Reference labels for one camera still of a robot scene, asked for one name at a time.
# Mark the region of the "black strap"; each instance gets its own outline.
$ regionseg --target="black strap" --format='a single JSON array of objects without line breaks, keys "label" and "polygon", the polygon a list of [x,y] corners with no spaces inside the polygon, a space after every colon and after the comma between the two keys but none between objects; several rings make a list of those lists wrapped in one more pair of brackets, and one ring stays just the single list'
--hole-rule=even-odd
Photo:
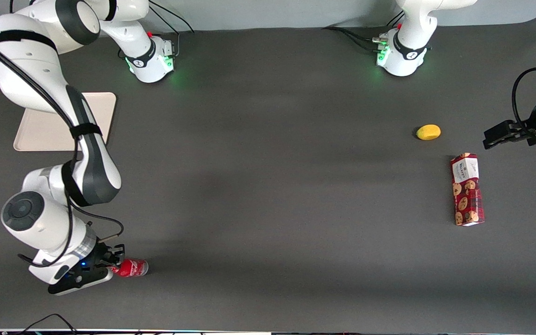
[{"label": "black strap", "polygon": [[423,53],[423,51],[425,51],[426,49],[426,47],[420,47],[419,49],[411,49],[410,47],[405,47],[400,43],[400,40],[398,39],[398,32],[394,34],[393,43],[395,49],[398,50],[402,54],[402,57],[406,60],[417,59],[417,57],[421,55],[421,53]]},{"label": "black strap", "polygon": [[76,181],[72,177],[70,163],[72,163],[72,161],[67,161],[64,165],[61,166],[61,180],[63,181],[63,185],[66,187],[66,191],[68,195],[70,195],[70,198],[72,198],[72,200],[74,200],[74,202],[78,206],[90,206],[86,199],[84,199],[84,196],[80,192]]},{"label": "black strap", "polygon": [[115,17],[115,11],[117,11],[117,0],[109,0],[109,15],[107,15],[105,21],[111,21]]},{"label": "black strap", "polygon": [[99,128],[94,123],[82,123],[81,125],[77,125],[75,127],[70,128],[70,133],[72,133],[72,137],[78,138],[78,136],[86,135],[86,134],[101,134],[101,128]]},{"label": "black strap", "polygon": [[6,42],[8,40],[35,40],[36,42],[47,44],[57,51],[57,47],[50,38],[36,32],[29,32],[27,30],[6,30],[0,32],[0,42]]}]

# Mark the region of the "cable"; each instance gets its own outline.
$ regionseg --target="cable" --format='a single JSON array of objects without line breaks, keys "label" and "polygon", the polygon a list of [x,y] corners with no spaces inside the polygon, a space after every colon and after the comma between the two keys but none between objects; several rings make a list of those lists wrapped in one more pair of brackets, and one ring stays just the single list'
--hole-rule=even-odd
[{"label": "cable", "polygon": [[49,314],[49,315],[45,316],[44,318],[38,320],[37,322],[32,322],[32,324],[30,324],[30,326],[26,327],[23,331],[19,332],[18,334],[26,333],[26,331],[28,329],[32,328],[35,324],[38,324],[39,322],[43,322],[44,320],[47,320],[51,316],[57,316],[58,318],[60,318],[63,322],[66,323],[67,327],[72,331],[72,334],[76,335],[77,329],[75,329],[74,326],[72,326],[63,316],[61,316],[61,315],[59,315],[57,313]]},{"label": "cable", "polygon": [[361,49],[364,49],[366,51],[374,51],[375,50],[375,49],[371,49],[369,47],[366,47],[363,44],[360,44],[359,41],[355,40],[355,38],[353,38],[353,36],[351,34],[349,34],[349,33],[344,31],[346,29],[340,30],[340,29],[332,29],[332,28],[336,28],[336,27],[324,27],[322,29],[339,31],[339,32],[343,33],[345,36],[347,36],[348,38],[350,38],[351,41],[353,41],[353,43],[355,43],[357,46],[361,47]]},{"label": "cable", "polygon": [[536,138],[536,135],[533,134],[527,127],[525,127],[524,122],[521,120],[521,117],[518,114],[518,110],[516,108],[516,89],[518,88],[518,84],[521,82],[521,80],[523,80],[524,76],[534,71],[536,71],[536,67],[529,68],[525,72],[521,73],[520,76],[518,76],[518,78],[514,82],[514,86],[512,87],[512,111],[514,112],[514,118],[516,119],[518,126],[521,127],[530,138]]},{"label": "cable", "polygon": [[[63,110],[61,109],[59,104],[57,104],[57,102],[53,99],[53,97],[51,97],[51,95],[49,95],[49,93],[41,85],[35,82],[34,79],[30,78],[30,76],[28,76],[28,74],[24,72],[24,70],[19,68],[19,66],[17,66],[13,61],[11,61],[6,55],[3,55],[3,53],[1,52],[0,52],[0,62],[4,64],[5,66],[7,66],[7,68],[9,68],[11,72],[13,72],[17,76],[19,76],[22,80],[24,80],[24,82],[27,83],[32,89],[34,89],[34,91],[36,91],[36,93],[39,94],[51,106],[51,108],[53,108],[57,112],[57,114],[59,114],[59,116],[66,123],[66,125],[68,127],[72,127],[72,121],[70,121],[69,117],[65,115],[65,113],[63,113]],[[74,140],[74,152],[73,152],[72,160],[70,161],[71,173],[73,173],[74,166],[77,161],[77,151],[78,151],[77,149],[78,149],[78,142],[77,140]],[[68,250],[70,246],[70,241],[72,239],[71,237],[72,237],[72,232],[73,232],[73,215],[72,215],[72,208],[70,208],[71,201],[70,201],[70,196],[67,193],[67,191],[66,191],[66,201],[67,201],[67,216],[68,216],[69,228],[68,228],[68,233],[67,233],[67,241],[63,248],[63,251],[51,263],[47,263],[47,264],[36,264],[34,263],[34,259],[30,259],[29,257],[25,255],[18,254],[17,256],[22,261],[26,261],[33,267],[46,268],[55,264],[64,256],[65,252]]]},{"label": "cable", "polygon": [[345,28],[341,28],[341,27],[334,27],[334,26],[328,26],[328,27],[324,27],[322,29],[325,29],[325,30],[336,30],[337,32],[342,32],[342,33],[347,33],[351,36],[353,36],[354,38],[358,39],[358,40],[366,40],[366,41],[369,41],[371,42],[371,38],[366,38],[366,37],[363,37],[359,34],[355,34],[354,32],[351,32],[351,30],[348,30],[348,29],[345,29]]},{"label": "cable", "polygon": [[155,13],[162,20],[162,22],[166,23],[168,27],[170,27],[171,30],[175,32],[175,34],[179,34],[179,32],[177,32],[177,30],[175,30],[175,28],[173,28],[173,26],[171,26],[171,24],[167,22],[166,19],[164,19],[157,11],[155,11],[154,8],[150,7],[150,10],[153,11],[153,13]]},{"label": "cable", "polygon": [[396,23],[398,23],[400,21],[400,19],[402,19],[403,17],[404,17],[404,12],[402,13],[402,15],[400,15],[400,17],[398,19],[396,19],[396,21],[394,21],[392,26],[396,26]]},{"label": "cable", "polygon": [[151,11],[153,11],[153,13],[155,13],[161,20],[162,22],[166,23],[172,30],[173,32],[175,32],[175,34],[177,34],[177,52],[175,53],[175,55],[173,55],[173,57],[177,57],[179,55],[179,50],[180,50],[180,47],[179,47],[179,32],[177,32],[177,30],[175,30],[175,28],[173,28],[173,26],[170,25],[169,22],[166,21],[166,19],[164,19],[164,17],[162,17],[157,11],[154,10],[154,8],[150,7]]},{"label": "cable", "polygon": [[180,17],[179,15],[177,15],[176,13],[173,13],[172,11],[164,8],[163,6],[160,6],[159,4],[157,4],[156,2],[154,1],[150,1],[151,4],[163,9],[164,11],[170,13],[171,15],[173,15],[174,17],[177,17],[178,19],[180,19],[181,21],[183,21],[188,27],[189,27],[189,30],[191,30],[192,33],[195,34],[195,31],[194,31],[194,28],[192,28],[192,26],[189,25],[189,23],[187,21],[185,21],[185,19],[183,17]]},{"label": "cable", "polygon": [[404,11],[402,9],[400,9],[400,13],[396,14],[396,16],[394,16],[393,18],[390,19],[390,21],[388,21],[388,23],[386,24],[386,26],[389,26],[390,23],[392,23],[392,21],[394,21],[396,19],[396,17],[398,17],[400,14],[404,13]]},{"label": "cable", "polygon": [[118,237],[119,235],[123,234],[123,223],[121,223],[119,220],[116,220],[116,219],[113,219],[113,218],[107,218],[106,216],[102,216],[102,215],[98,215],[98,214],[93,214],[93,213],[90,213],[90,212],[87,212],[85,210],[83,210],[82,208],[76,206],[76,204],[73,203],[73,201],[70,202],[70,204],[72,205],[73,208],[75,208],[78,212],[84,214],[84,215],[88,215],[88,216],[91,216],[92,218],[96,218],[96,219],[101,219],[101,220],[106,220],[106,221],[111,221],[111,222],[115,222],[117,223],[117,225],[119,225],[119,233],[116,233],[116,234],[113,234],[113,235],[110,235],[110,236],[107,236],[105,238],[101,238],[99,240],[99,243],[102,243],[102,242],[105,242],[105,241],[108,241],[108,240],[112,240],[113,238],[115,237]]}]

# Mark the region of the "coca-cola can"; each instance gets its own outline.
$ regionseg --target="coca-cola can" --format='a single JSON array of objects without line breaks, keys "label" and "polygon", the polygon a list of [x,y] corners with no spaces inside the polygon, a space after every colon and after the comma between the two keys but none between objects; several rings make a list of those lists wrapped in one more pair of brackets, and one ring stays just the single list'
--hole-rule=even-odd
[{"label": "coca-cola can", "polygon": [[148,262],[145,259],[126,258],[119,267],[111,267],[111,271],[119,276],[143,276],[148,272]]}]

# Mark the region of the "lemon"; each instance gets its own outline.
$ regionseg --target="lemon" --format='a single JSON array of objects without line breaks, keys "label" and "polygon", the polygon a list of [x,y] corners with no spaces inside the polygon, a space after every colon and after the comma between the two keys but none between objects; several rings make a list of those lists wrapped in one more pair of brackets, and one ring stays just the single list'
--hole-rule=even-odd
[{"label": "lemon", "polygon": [[436,125],[425,125],[417,131],[417,137],[424,141],[434,140],[442,134],[440,127]]}]

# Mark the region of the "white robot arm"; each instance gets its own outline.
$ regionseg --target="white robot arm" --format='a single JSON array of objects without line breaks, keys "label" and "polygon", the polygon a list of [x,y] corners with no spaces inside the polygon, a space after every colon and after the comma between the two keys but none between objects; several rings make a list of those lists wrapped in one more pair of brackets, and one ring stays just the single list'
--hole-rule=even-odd
[{"label": "white robot arm", "polygon": [[80,210],[111,201],[121,176],[87,101],[64,79],[58,55],[91,44],[102,27],[120,45],[136,78],[160,80],[173,70],[172,44],[150,38],[136,21],[147,9],[147,0],[41,0],[0,16],[0,89],[22,107],[59,114],[83,153],[80,161],[74,151],[63,165],[30,172],[1,212],[4,227],[39,250],[34,259],[19,256],[49,284],[49,293],[110,280],[107,267],[123,260],[123,246],[107,247],[72,214],[72,206]]},{"label": "white robot arm", "polygon": [[431,11],[471,6],[477,0],[396,0],[405,13],[402,28],[392,28],[374,39],[381,43],[376,63],[395,76],[408,76],[423,64],[426,45],[438,26]]}]

